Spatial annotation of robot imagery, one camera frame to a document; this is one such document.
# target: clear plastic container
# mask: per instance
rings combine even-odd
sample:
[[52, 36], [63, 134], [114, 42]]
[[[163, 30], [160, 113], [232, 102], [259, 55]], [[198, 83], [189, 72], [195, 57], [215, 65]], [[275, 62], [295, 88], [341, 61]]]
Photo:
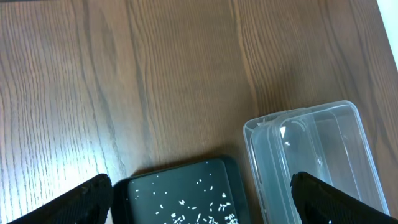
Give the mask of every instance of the clear plastic container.
[[308, 172], [389, 215], [359, 117], [349, 101], [282, 111], [243, 127], [265, 223], [301, 223], [290, 193]]

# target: table surface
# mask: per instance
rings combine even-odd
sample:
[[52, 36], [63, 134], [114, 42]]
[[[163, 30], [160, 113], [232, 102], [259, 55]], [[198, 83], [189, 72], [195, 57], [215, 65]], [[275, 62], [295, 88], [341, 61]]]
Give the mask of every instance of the table surface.
[[337, 100], [358, 107], [398, 218], [397, 96], [376, 0], [0, 3], [1, 223], [99, 173], [220, 154], [259, 223], [243, 124]]

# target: wooden table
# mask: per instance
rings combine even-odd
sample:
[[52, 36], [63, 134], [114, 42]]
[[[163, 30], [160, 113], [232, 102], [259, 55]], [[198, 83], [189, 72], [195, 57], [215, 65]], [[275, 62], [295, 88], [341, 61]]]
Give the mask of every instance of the wooden table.
[[243, 124], [342, 99], [398, 218], [397, 96], [376, 0], [0, 3], [1, 223], [99, 173], [220, 154], [260, 223]]

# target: plastic container lid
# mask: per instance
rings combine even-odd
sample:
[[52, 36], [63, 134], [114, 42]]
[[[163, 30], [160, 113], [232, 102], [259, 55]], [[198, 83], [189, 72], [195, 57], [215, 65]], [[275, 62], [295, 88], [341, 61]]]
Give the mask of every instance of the plastic container lid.
[[290, 193], [308, 172], [389, 215], [359, 117], [349, 101], [282, 111], [248, 121], [243, 133], [266, 223], [301, 223]]

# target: black object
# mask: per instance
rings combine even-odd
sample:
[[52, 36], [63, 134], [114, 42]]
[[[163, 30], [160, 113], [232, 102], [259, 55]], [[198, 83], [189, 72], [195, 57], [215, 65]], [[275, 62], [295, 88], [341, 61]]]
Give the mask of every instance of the black object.
[[122, 180], [114, 186], [111, 211], [114, 223], [251, 223], [238, 165], [230, 157]]
[[290, 186], [294, 205], [303, 224], [398, 224], [398, 220], [367, 206], [306, 172], [294, 174]]
[[111, 180], [100, 174], [10, 224], [103, 224], [113, 201], [112, 192]]

